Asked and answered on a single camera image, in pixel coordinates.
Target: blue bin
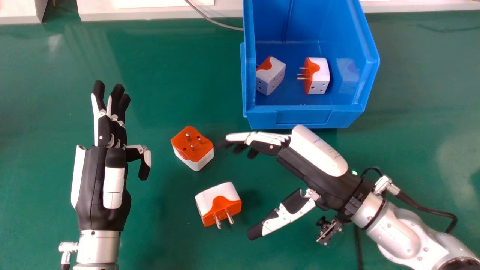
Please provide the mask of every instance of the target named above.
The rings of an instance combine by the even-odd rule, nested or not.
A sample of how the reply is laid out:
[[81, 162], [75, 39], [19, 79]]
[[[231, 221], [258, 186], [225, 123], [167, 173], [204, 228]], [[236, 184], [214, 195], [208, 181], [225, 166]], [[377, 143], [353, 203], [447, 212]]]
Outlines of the blue bin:
[[[365, 111], [380, 57], [359, 0], [244, 0], [243, 25], [243, 116], [252, 129], [346, 128]], [[255, 74], [270, 55], [287, 69], [265, 96]], [[328, 60], [323, 95], [307, 95], [297, 80], [306, 57]]]

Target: robotic hand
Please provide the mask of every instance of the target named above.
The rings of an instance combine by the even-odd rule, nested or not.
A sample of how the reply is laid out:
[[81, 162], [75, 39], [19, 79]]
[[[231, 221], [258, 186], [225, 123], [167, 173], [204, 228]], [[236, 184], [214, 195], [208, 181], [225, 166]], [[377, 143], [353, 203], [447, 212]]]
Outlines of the robotic hand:
[[92, 92], [94, 141], [90, 149], [77, 146], [71, 202], [77, 212], [79, 242], [62, 242], [62, 270], [78, 252], [74, 270], [117, 270], [120, 232], [130, 213], [132, 197], [125, 185], [127, 162], [141, 159], [138, 177], [147, 179], [151, 153], [141, 145], [127, 146], [125, 111], [130, 97], [117, 84], [105, 106], [105, 85], [96, 81]]
[[250, 147], [250, 159], [259, 152], [276, 156], [280, 164], [308, 186], [305, 194], [301, 189], [294, 191], [263, 221], [251, 227], [247, 233], [251, 240], [294, 222], [317, 206], [337, 212], [332, 221], [323, 217], [317, 222], [321, 226], [317, 242], [323, 245], [328, 245], [343, 225], [352, 222], [364, 229], [381, 253], [394, 263], [416, 270], [480, 270], [480, 260], [459, 240], [427, 227], [413, 212], [398, 209], [385, 199], [385, 193], [418, 210], [452, 218], [447, 232], [456, 223], [454, 215], [419, 206], [386, 175], [381, 174], [376, 184], [354, 175], [343, 157], [308, 128], [298, 125], [291, 135], [229, 134], [220, 146], [233, 145], [237, 145], [233, 150], [236, 154]]

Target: green table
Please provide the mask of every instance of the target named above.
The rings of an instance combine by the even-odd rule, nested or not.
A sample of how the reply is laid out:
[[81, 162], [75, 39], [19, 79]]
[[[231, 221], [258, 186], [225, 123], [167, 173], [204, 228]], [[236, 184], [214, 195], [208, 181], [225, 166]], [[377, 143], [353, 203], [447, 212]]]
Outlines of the green table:
[[[200, 19], [82, 23], [70, 1], [45, 17], [42, 25], [0, 27], [0, 269], [56, 270], [58, 244], [78, 240], [73, 157], [75, 145], [93, 141], [96, 79], [125, 86], [129, 143], [152, 150], [147, 182], [135, 177], [139, 164], [131, 166], [122, 270], [356, 268], [353, 227], [329, 248], [315, 242], [319, 209], [247, 239], [251, 225], [304, 187], [273, 158], [219, 150], [193, 172], [173, 154], [170, 139], [186, 125], [212, 141], [249, 130], [241, 113], [242, 33]], [[349, 129], [318, 134], [352, 169], [380, 166], [419, 203], [457, 214], [454, 235], [480, 254], [480, 13], [367, 18], [382, 58], [367, 111]], [[193, 197], [226, 181], [243, 211], [231, 227], [204, 228]], [[420, 215], [437, 230], [449, 223]], [[361, 237], [366, 269], [404, 269]]]

